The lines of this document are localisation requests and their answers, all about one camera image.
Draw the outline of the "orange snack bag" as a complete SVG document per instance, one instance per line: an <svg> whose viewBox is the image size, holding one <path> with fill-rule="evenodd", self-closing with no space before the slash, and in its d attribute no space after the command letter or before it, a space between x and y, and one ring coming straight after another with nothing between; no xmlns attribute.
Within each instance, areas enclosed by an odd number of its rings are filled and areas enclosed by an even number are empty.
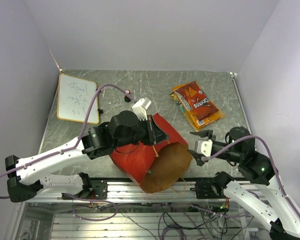
<svg viewBox="0 0 300 240"><path fill-rule="evenodd" d="M174 87L169 96L195 131L225 117L196 81Z"/></svg>

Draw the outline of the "red paper bag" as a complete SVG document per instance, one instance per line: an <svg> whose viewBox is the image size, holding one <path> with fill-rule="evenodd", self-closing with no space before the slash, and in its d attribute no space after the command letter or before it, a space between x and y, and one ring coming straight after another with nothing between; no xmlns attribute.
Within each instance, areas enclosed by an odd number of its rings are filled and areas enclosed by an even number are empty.
<svg viewBox="0 0 300 240"><path fill-rule="evenodd" d="M110 155L112 162L145 192L170 188L183 177L193 159L188 143L178 131L159 113L153 117L168 134L168 140L152 146L129 144Z"/></svg>

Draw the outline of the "brown teal chips bag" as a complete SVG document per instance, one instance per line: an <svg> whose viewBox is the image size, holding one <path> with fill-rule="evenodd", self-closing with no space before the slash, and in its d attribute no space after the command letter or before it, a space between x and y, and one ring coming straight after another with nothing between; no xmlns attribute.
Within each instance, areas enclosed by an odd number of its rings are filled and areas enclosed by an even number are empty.
<svg viewBox="0 0 300 240"><path fill-rule="evenodd" d="M181 103L180 99L177 97L177 94L172 92L169 96L174 100L175 104L179 107L184 117L191 124L196 132L201 131L204 127L216 122L219 119L223 119L226 115L219 110L216 113L210 114L202 120L198 120L197 116L194 114L193 110L186 110L184 105Z"/></svg>

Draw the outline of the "red doritos bag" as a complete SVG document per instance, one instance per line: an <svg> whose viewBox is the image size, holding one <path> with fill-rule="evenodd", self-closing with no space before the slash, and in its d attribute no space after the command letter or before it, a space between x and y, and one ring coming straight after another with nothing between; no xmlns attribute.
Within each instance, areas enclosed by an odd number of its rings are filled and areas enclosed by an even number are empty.
<svg viewBox="0 0 300 240"><path fill-rule="evenodd" d="M187 83L174 90L187 111L192 111L198 120L203 120L219 109L208 99L196 81Z"/></svg>

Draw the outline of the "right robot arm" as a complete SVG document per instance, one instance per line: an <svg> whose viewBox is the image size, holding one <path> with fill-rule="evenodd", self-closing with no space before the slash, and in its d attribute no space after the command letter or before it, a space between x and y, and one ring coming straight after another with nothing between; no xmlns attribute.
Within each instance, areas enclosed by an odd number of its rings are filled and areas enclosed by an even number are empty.
<svg viewBox="0 0 300 240"><path fill-rule="evenodd" d="M222 171L212 179L211 194L223 196L241 205L268 231L273 240L300 240L300 208L288 196L271 153L264 155L255 149L258 136L251 135L243 126L233 127L225 141L216 140L212 130L194 132L200 138L190 154L197 166L213 158L237 165L241 175L266 198L264 203L241 187L231 175Z"/></svg>

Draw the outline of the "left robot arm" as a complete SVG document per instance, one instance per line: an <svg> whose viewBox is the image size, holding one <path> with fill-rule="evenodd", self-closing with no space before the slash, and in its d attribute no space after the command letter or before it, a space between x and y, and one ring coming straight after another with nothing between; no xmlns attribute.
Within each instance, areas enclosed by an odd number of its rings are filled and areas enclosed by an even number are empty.
<svg viewBox="0 0 300 240"><path fill-rule="evenodd" d="M168 139L168 134L152 115L139 119L132 111L124 110L110 121L92 127L52 150L26 158L6 157L8 198L13 203L20 203L43 192L60 191L86 199L92 193L87 174L61 176L51 173L80 161L109 156L119 147L130 144L154 146Z"/></svg>

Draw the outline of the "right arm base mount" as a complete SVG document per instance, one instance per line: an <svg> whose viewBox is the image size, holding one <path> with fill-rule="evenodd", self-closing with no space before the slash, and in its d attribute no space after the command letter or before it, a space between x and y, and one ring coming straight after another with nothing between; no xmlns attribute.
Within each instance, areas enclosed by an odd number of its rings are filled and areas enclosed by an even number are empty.
<svg viewBox="0 0 300 240"><path fill-rule="evenodd" d="M210 179L202 179L196 181L195 185L189 189L191 192L195 192L197 199L219 199L212 188L212 181Z"/></svg>

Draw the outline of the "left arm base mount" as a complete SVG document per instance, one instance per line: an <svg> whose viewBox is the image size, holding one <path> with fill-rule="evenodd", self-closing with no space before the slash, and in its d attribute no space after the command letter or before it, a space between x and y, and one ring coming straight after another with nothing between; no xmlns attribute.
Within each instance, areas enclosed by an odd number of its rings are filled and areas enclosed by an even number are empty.
<svg viewBox="0 0 300 240"><path fill-rule="evenodd" d="M83 184L83 190L75 194L76 198L84 200L105 200L108 194L108 185L103 180L92 180Z"/></svg>

